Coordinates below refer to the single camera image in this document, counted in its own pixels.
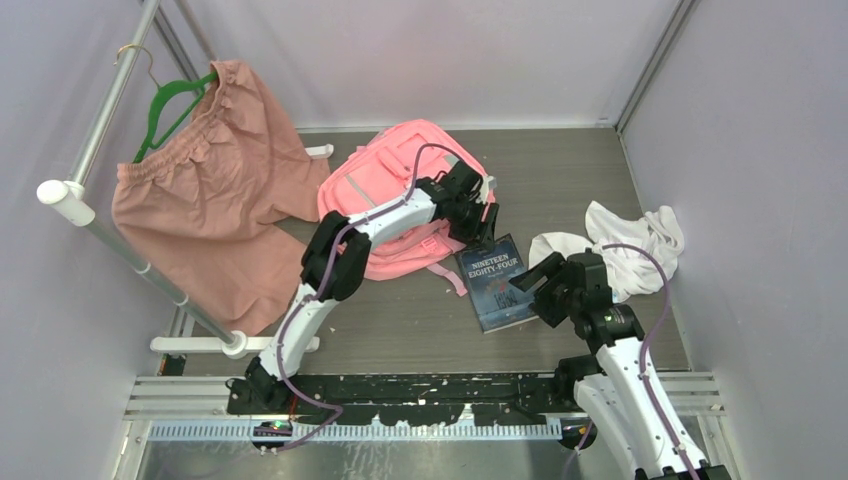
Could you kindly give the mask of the blue book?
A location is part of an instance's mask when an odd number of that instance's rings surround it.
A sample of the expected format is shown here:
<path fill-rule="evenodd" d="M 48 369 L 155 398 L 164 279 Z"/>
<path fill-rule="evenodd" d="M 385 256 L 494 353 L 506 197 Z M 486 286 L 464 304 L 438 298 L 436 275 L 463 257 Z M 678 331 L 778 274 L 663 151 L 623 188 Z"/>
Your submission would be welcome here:
<path fill-rule="evenodd" d="M 466 248 L 456 254 L 456 259 L 484 334 L 537 318 L 531 308 L 533 296 L 510 283 L 526 272 L 511 234 L 497 238 L 489 251 Z"/>

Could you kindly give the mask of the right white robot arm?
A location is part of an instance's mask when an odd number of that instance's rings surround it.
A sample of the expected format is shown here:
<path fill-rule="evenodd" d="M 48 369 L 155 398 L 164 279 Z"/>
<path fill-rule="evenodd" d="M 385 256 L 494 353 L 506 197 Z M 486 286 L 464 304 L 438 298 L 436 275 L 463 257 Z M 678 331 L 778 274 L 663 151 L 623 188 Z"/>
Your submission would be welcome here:
<path fill-rule="evenodd" d="M 588 414 L 625 478 L 730 478 L 679 419 L 650 358 L 651 336 L 629 306 L 614 301 L 600 254 L 554 252 L 510 282 L 532 294 L 544 323 L 570 320 L 586 342 L 588 354 L 559 362 L 556 400 Z"/>

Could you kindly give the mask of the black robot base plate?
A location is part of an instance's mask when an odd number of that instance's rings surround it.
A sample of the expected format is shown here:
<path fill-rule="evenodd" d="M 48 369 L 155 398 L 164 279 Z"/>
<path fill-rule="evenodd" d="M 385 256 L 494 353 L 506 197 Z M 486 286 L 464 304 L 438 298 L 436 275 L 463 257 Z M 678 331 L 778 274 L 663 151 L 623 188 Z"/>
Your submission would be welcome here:
<path fill-rule="evenodd" d="M 364 426 L 377 420 L 386 426 L 402 423 L 448 426 L 463 413 L 475 426 L 540 424 L 547 417 L 580 411 L 558 391 L 558 379 L 546 373 L 455 373 L 395 375 L 297 375 L 288 384 L 267 375 L 248 373 L 226 381 L 230 390 L 226 411 L 233 415 L 292 415 L 317 426 L 331 418 L 336 425 Z"/>

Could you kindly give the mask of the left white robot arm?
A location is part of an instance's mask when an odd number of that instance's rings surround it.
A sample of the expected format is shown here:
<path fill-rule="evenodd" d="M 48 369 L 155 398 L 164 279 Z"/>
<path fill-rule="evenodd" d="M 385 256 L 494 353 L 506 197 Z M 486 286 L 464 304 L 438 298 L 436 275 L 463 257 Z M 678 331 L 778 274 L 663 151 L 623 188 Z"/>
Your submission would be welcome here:
<path fill-rule="evenodd" d="M 301 282 L 289 310 L 245 371 L 250 400 L 269 413 L 288 406 L 292 388 L 287 380 L 300 369 L 328 314 L 361 286 L 375 248 L 440 220 L 447 221 L 451 239 L 491 248 L 499 209 L 489 197 L 493 181 L 459 160 L 447 173 L 418 178 L 403 194 L 363 213 L 328 213 L 302 257 Z"/>

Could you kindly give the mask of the white clothes rack stand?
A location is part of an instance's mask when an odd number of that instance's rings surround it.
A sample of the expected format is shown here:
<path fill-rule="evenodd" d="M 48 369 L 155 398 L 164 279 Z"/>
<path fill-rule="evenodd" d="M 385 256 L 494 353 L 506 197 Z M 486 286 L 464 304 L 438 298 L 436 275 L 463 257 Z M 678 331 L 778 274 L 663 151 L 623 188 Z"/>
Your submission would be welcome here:
<path fill-rule="evenodd" d="M 157 337 L 154 352 L 238 359 L 271 351 L 280 337 L 264 337 L 261 329 L 282 298 L 263 257 L 278 246 L 287 254 L 298 247 L 272 227 L 288 205 L 270 190 L 287 168 L 306 174 L 307 189 L 314 190 L 315 171 L 326 166 L 330 149 L 300 145 L 281 106 L 245 63 L 215 58 L 205 76 L 160 85 L 136 156 L 118 167 L 112 225 L 86 203 L 87 175 L 160 20 L 159 3 L 144 2 L 71 177 L 43 183 L 38 198 L 100 238 L 206 330 L 203 337 Z"/>

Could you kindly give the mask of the pink student backpack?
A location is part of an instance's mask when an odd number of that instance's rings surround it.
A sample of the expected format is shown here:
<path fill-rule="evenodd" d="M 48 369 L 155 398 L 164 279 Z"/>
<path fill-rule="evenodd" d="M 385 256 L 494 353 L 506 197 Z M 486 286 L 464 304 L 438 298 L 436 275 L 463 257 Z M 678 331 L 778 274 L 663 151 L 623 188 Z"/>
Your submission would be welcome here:
<path fill-rule="evenodd" d="M 323 182 L 317 194 L 321 216 L 338 211 L 352 216 L 395 203 L 412 184 L 412 176 L 435 178 L 463 160 L 482 178 L 482 164 L 438 125 L 424 119 L 395 125 L 360 146 Z M 364 277 L 387 281 L 427 269 L 450 281 L 457 295 L 467 294 L 459 276 L 440 262 L 465 245 L 448 236 L 445 220 L 410 229 L 375 248 Z"/>

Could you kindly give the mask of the pink shorts on hanger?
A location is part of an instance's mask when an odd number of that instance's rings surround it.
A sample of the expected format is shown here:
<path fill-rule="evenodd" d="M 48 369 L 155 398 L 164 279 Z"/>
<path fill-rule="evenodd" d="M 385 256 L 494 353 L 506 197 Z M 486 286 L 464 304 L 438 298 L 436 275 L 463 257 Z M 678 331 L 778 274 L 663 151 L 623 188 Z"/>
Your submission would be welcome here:
<path fill-rule="evenodd" d="M 287 310 L 304 244 L 279 227 L 316 222 L 329 164 L 312 158 L 281 103 L 244 61 L 216 79 L 190 123 L 119 166 L 112 218 L 126 241 L 225 328 L 249 336 Z"/>

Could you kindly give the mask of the white crumpled cloth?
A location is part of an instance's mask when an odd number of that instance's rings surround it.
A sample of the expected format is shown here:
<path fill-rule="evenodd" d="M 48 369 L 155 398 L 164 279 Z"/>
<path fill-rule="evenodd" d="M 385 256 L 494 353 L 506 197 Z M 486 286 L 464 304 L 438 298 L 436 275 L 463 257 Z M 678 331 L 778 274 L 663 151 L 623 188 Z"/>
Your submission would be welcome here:
<path fill-rule="evenodd" d="M 585 231 L 584 236 L 565 232 L 535 236 L 529 249 L 529 265 L 536 266 L 554 252 L 568 257 L 590 249 L 603 257 L 617 303 L 634 295 L 658 292 L 663 281 L 657 268 L 661 267 L 671 278 L 685 247 L 677 216 L 667 205 L 637 220 L 625 220 L 593 201 L 585 212 Z"/>

